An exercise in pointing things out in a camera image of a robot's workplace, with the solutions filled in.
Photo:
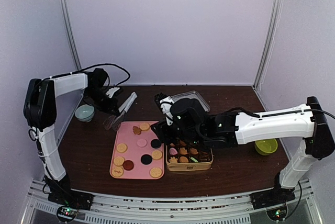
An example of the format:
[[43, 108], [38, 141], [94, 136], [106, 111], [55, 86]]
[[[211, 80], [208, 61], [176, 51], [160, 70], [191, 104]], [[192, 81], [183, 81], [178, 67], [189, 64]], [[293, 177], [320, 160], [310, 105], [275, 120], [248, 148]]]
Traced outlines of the metal serving tongs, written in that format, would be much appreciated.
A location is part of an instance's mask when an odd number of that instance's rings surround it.
[[117, 131], [121, 125], [121, 123], [124, 121], [126, 114], [128, 113], [128, 110], [130, 109], [131, 105], [137, 98], [136, 92], [132, 92], [130, 96], [125, 100], [125, 102], [119, 107], [119, 116], [111, 115], [109, 116], [104, 122], [103, 126], [105, 130], [113, 130]]

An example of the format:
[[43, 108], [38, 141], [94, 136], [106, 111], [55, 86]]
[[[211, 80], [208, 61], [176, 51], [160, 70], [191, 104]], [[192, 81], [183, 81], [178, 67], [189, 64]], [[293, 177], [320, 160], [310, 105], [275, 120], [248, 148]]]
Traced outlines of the gold cookie tin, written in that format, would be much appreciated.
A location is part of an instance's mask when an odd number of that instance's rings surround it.
[[[170, 155], [169, 149], [175, 148], [178, 151], [177, 155]], [[194, 163], [190, 160], [190, 157], [194, 157], [198, 160], [198, 163]], [[212, 150], [201, 151], [191, 145], [187, 145], [183, 141], [179, 141], [177, 144], [169, 144], [165, 146], [165, 163], [166, 167], [170, 172], [188, 172], [188, 171], [204, 171], [211, 168], [214, 157]]]

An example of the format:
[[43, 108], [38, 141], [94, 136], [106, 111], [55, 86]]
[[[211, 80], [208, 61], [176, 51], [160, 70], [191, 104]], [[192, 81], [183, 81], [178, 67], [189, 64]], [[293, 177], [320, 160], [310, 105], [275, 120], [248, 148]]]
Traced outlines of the gingerbread brown leaf cookie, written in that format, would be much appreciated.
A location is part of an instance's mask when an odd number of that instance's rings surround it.
[[135, 135], [140, 135], [142, 132], [142, 130], [137, 126], [133, 126], [132, 130]]

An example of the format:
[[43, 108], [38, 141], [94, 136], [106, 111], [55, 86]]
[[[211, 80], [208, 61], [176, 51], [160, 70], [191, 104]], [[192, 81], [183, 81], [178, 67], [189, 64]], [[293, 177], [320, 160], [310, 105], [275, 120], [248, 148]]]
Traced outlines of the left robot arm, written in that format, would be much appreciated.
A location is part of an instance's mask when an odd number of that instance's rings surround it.
[[95, 68], [93, 71], [76, 71], [29, 81], [23, 109], [30, 127], [28, 134], [37, 143], [51, 192], [64, 205], [75, 201], [75, 193], [71, 190], [69, 177], [61, 162], [54, 133], [56, 98], [83, 91], [98, 110], [118, 116], [117, 96], [122, 93], [122, 88], [119, 85], [105, 88], [107, 79], [108, 74], [104, 69]]

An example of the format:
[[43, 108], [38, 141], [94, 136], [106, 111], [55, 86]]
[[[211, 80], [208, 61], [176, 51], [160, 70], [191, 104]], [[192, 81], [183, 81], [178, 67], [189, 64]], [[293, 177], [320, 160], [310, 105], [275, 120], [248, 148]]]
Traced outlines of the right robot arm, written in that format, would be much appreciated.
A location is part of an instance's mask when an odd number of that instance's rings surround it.
[[277, 110], [253, 113], [235, 107], [216, 115], [209, 115], [195, 98], [171, 97], [158, 93], [154, 101], [165, 119], [151, 129], [166, 145], [184, 141], [202, 151], [231, 148], [259, 140], [301, 137], [299, 149], [289, 164], [275, 179], [268, 198], [279, 204], [288, 196], [300, 178], [317, 160], [334, 152], [334, 139], [326, 116], [316, 97], [308, 97], [305, 104]]

